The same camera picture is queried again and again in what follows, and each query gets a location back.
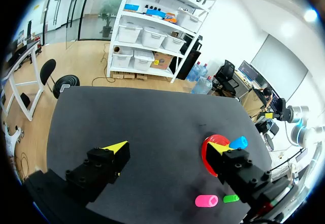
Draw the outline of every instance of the whiteboard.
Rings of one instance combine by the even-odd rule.
[[[268,35],[251,64],[286,101],[308,72],[295,54],[271,35]]]

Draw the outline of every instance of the black stool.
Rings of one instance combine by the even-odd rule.
[[[273,142],[272,142],[272,139],[271,139],[270,135],[264,134],[263,137],[264,137],[264,142],[266,144],[267,149],[269,151],[273,151],[274,150],[274,145],[273,145]]]
[[[40,77],[42,84],[49,87],[50,91],[53,93],[54,97],[57,99],[60,96],[60,89],[63,84],[69,84],[70,86],[80,86],[79,78],[75,75],[65,75],[59,78],[56,82],[54,82],[51,74],[53,73],[56,66],[56,61],[54,59],[50,59],[41,68]],[[51,78],[54,83],[53,89],[50,88],[50,85],[47,83],[47,80]]]

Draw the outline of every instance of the green cylinder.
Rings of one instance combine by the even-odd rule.
[[[239,201],[239,197],[237,195],[226,195],[225,197],[223,197],[224,203],[230,203],[235,201]]]

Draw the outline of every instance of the pink block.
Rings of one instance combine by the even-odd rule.
[[[195,205],[198,207],[213,207],[218,204],[216,195],[199,195],[195,199]]]

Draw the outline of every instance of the white storage bin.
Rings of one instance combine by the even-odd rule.
[[[150,48],[158,49],[167,34],[154,27],[143,27],[142,45]]]
[[[183,40],[182,38],[176,38],[171,35],[167,35],[167,38],[165,38],[164,41],[162,42],[162,46],[166,50],[179,52],[179,50],[182,48],[184,43],[186,43],[186,41]]]
[[[118,40],[120,42],[135,43],[141,30],[141,26],[132,22],[120,24]]]
[[[118,54],[113,53],[112,66],[116,68],[127,68],[132,56],[133,49],[129,47],[120,47],[120,52]]]
[[[178,9],[178,14],[176,18],[177,18],[177,24],[179,26],[187,30],[190,30],[194,33],[196,33],[199,30],[202,24],[202,21],[200,21],[199,18],[195,17],[194,15],[182,9]]]
[[[154,61],[154,56],[150,50],[135,50],[134,51],[134,69],[146,71]]]

